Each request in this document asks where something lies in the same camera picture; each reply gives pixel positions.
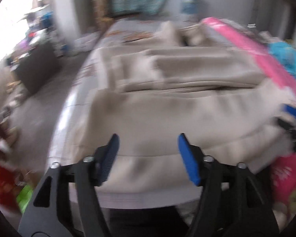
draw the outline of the folded blanket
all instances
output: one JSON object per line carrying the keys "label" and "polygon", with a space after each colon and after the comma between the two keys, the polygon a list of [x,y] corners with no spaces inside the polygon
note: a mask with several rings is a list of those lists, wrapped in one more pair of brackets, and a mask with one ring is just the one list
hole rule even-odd
{"label": "folded blanket", "polygon": [[90,94],[92,105],[74,128],[68,152],[75,163],[113,133],[120,136],[100,192],[143,193],[188,184],[177,147],[182,132],[205,154],[231,165],[250,161],[279,136],[272,119],[287,95],[245,52],[179,47],[176,41],[162,46],[162,39],[153,45],[152,39],[97,50],[99,89]]}

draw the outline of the blue gripper pad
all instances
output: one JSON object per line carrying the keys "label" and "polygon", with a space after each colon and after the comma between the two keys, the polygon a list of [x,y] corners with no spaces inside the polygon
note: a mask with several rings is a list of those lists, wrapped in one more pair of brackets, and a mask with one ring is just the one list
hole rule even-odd
{"label": "blue gripper pad", "polygon": [[94,159],[98,164],[95,178],[98,180],[98,186],[101,186],[109,177],[119,147],[120,139],[117,134],[113,134],[107,145],[95,151]]}
{"label": "blue gripper pad", "polygon": [[184,134],[179,135],[178,145],[190,181],[192,181],[196,186],[199,186],[201,183],[199,165],[193,156],[190,144]]}

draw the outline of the screw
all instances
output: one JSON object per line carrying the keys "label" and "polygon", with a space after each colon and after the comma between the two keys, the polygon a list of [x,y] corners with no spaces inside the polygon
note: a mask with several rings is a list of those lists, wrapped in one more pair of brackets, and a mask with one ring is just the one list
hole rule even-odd
{"label": "screw", "polygon": [[240,163],[238,163],[237,167],[240,169],[246,169],[246,164],[243,162],[240,162]]}
{"label": "screw", "polygon": [[58,163],[58,162],[53,162],[51,164],[51,168],[59,168],[59,167],[60,167],[60,163]]}
{"label": "screw", "polygon": [[213,158],[212,156],[205,156],[205,157],[203,158],[203,160],[204,160],[205,162],[209,162],[209,163],[211,163],[211,162],[214,161],[214,158]]}
{"label": "screw", "polygon": [[83,162],[92,162],[92,161],[94,161],[94,158],[92,156],[87,156],[87,157],[83,158],[82,161]]}

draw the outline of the gray carpet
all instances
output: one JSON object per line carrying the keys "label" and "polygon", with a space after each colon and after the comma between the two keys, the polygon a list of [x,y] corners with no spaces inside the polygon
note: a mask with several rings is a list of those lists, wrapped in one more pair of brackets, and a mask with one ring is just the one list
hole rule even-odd
{"label": "gray carpet", "polygon": [[11,126],[20,130],[11,161],[43,175],[49,145],[71,84],[89,53],[60,58],[62,70],[11,116]]}

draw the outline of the red fabric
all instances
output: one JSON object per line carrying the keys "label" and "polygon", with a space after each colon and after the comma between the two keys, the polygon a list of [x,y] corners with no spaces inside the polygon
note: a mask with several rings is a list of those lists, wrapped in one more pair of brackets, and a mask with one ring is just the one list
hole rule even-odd
{"label": "red fabric", "polygon": [[273,198],[288,205],[289,196],[296,189],[296,154],[278,157],[271,166]]}
{"label": "red fabric", "polygon": [[19,210],[13,194],[14,179],[12,172],[0,166],[0,204],[11,210]]}

